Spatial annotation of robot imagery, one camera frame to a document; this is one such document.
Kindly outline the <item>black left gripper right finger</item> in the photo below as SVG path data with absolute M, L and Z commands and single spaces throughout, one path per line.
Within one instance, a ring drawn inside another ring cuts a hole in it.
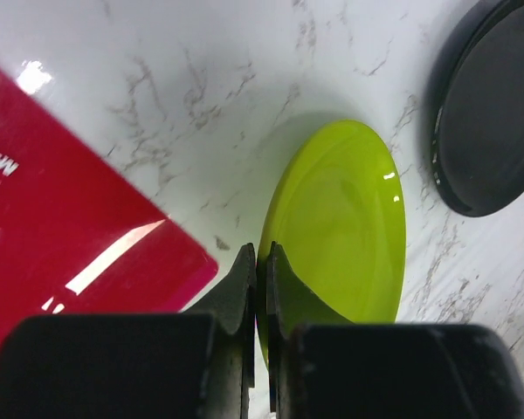
M 265 263 L 270 407 L 279 418 L 524 418 L 524 385 L 492 330 L 354 324 L 293 272 Z

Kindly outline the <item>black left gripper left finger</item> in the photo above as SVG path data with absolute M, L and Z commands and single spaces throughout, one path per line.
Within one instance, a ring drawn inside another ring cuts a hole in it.
M 255 251 L 182 313 L 46 315 L 0 346 L 0 418 L 245 418 Z

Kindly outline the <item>lime green plate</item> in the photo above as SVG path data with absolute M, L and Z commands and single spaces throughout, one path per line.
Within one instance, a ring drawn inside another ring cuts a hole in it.
M 265 283 L 272 244 L 325 304 L 352 323 L 396 319 L 405 268 L 400 176 L 379 135 L 356 120 L 316 131 L 288 163 L 259 242 Z

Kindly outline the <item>black plate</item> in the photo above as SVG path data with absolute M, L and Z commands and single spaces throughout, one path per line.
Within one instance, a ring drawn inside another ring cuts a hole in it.
M 524 1 L 479 1 L 443 45 L 428 85 L 430 162 L 446 205 L 502 210 L 524 192 Z

